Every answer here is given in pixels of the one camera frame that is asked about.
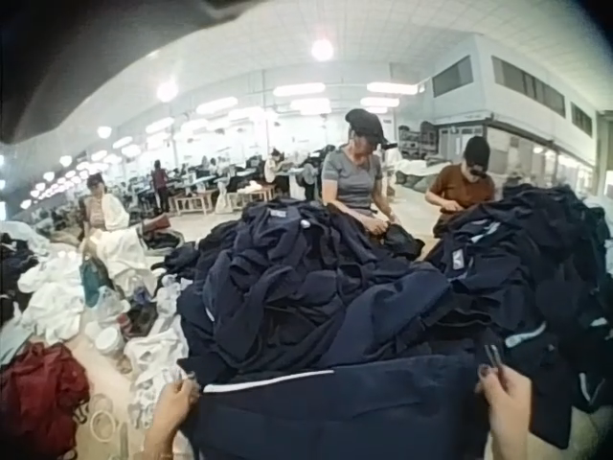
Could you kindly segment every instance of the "dark hair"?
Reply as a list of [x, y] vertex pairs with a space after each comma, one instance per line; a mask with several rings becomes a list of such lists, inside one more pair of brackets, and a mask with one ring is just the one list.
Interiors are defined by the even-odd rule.
[[93, 189], [98, 184], [104, 185], [104, 179], [102, 179], [101, 173], [96, 172], [95, 174], [92, 174], [89, 177], [87, 177], [87, 188], [88, 189]]

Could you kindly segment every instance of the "window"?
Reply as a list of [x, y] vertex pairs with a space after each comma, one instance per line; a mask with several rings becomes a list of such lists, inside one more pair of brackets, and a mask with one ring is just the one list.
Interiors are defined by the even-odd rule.
[[466, 56], [432, 79], [434, 97], [473, 83], [470, 56]]
[[592, 137], [592, 118], [573, 103], [571, 103], [571, 116], [573, 117], [573, 125]]
[[566, 117], [564, 96], [559, 91], [498, 57], [492, 56], [491, 60], [496, 83], [545, 105], [561, 117]]

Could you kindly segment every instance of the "hand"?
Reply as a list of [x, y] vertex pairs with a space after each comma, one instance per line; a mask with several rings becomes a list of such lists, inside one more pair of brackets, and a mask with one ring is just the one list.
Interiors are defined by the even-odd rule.
[[152, 444], [172, 441], [199, 396], [198, 385], [191, 379], [166, 384], [155, 405], [153, 421], [148, 430]]
[[363, 218], [362, 224], [368, 231], [368, 233], [380, 236], [387, 231], [388, 222], [381, 220], [380, 218]]
[[530, 430], [532, 383], [530, 379], [504, 366], [479, 368], [478, 389], [489, 403], [492, 453], [496, 460], [525, 460]]
[[447, 201], [445, 201], [443, 203], [443, 206], [441, 206], [441, 207], [447, 213], [457, 213], [459, 211], [463, 211], [464, 210], [464, 208], [462, 206], [460, 206], [458, 204], [458, 202], [454, 201], [453, 199], [448, 199]]

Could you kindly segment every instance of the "fingernail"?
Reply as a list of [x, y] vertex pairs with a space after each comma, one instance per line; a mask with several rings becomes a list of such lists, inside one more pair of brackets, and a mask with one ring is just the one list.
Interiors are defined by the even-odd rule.
[[486, 364], [480, 364], [477, 372], [479, 373], [479, 377], [484, 379], [485, 377], [488, 376], [490, 370], [491, 368], [487, 366]]

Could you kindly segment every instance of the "white ceiling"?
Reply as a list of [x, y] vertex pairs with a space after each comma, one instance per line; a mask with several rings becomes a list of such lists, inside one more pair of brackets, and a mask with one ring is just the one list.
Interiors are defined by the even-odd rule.
[[613, 62], [591, 30], [563, 0], [270, 0], [134, 63], [58, 129], [9, 148], [7, 188], [36, 181], [61, 155], [85, 149], [97, 140], [98, 126], [118, 126], [158, 104], [156, 87], [169, 77], [183, 93], [309, 63], [310, 45], [322, 36], [333, 43], [335, 59], [408, 63], [427, 77], [459, 35], [483, 34], [556, 72], [597, 109], [610, 109]]

